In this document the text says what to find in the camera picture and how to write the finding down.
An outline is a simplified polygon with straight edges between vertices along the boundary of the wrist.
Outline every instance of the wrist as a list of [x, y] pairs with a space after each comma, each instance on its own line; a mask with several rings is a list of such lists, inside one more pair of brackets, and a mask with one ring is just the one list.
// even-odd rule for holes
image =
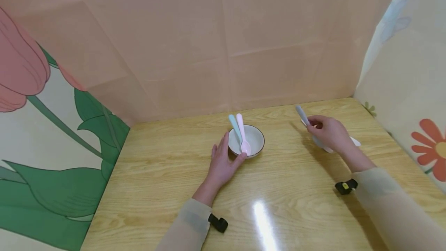
[[357, 146], [346, 149], [340, 153], [340, 156], [352, 173], [363, 172], [376, 167], [375, 163], [373, 163], [372, 160], [370, 160], [370, 158], [367, 157], [367, 155], [365, 155]]
[[343, 147], [338, 151], [338, 154], [343, 160], [354, 160], [359, 156], [364, 155], [361, 149], [354, 144]]
[[212, 207], [214, 199], [217, 196], [220, 186], [217, 183], [206, 178], [202, 184], [198, 187], [197, 191], [192, 196], [193, 199]]
[[203, 183], [200, 186], [205, 187], [206, 190], [218, 192], [222, 187], [222, 184], [208, 176], [204, 179]]

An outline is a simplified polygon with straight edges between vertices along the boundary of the pink tulip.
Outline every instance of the pink tulip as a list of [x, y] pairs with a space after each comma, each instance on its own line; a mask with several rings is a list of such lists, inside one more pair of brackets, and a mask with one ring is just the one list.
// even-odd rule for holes
[[0, 85], [0, 112], [7, 113], [20, 109], [26, 103], [26, 96]]
[[73, 78], [73, 76], [67, 72], [60, 64], [58, 64], [59, 70], [62, 73], [62, 76], [65, 78], [65, 80], [71, 84], [72, 87], [75, 89], [79, 89], [80, 91], [86, 91], [86, 89], [82, 86], [82, 84], [78, 83], [77, 80]]
[[[43, 90], [50, 77], [50, 66], [46, 57], [35, 40], [16, 25], [2, 8], [0, 8], [0, 58], [0, 85], [3, 88], [24, 96], [36, 95]], [[8, 98], [11, 94], [5, 96], [5, 89], [0, 90], [0, 99], [5, 103], [23, 103], [15, 96]]]

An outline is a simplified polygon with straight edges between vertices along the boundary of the floral wallpaper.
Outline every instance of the floral wallpaper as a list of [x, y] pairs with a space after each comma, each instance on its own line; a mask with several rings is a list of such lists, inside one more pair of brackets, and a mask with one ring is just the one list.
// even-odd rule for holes
[[393, 0], [376, 28], [355, 98], [446, 193], [444, 10], [445, 0]]
[[0, 61], [0, 250], [79, 250], [129, 127], [2, 8]]

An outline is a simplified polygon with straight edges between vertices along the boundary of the yellow flower center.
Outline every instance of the yellow flower center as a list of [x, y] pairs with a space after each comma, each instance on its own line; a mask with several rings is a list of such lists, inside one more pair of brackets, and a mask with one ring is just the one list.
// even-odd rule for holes
[[446, 159], [446, 142], [437, 143], [435, 151], [437, 151], [438, 155]]

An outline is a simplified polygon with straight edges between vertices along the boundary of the sheer sleeve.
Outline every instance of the sheer sleeve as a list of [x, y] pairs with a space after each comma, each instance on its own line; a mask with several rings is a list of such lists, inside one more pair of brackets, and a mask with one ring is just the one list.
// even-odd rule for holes
[[211, 212], [207, 205], [188, 200], [155, 250], [200, 251], [208, 235]]
[[353, 174], [355, 195], [391, 251], [445, 251], [446, 233], [384, 169]]

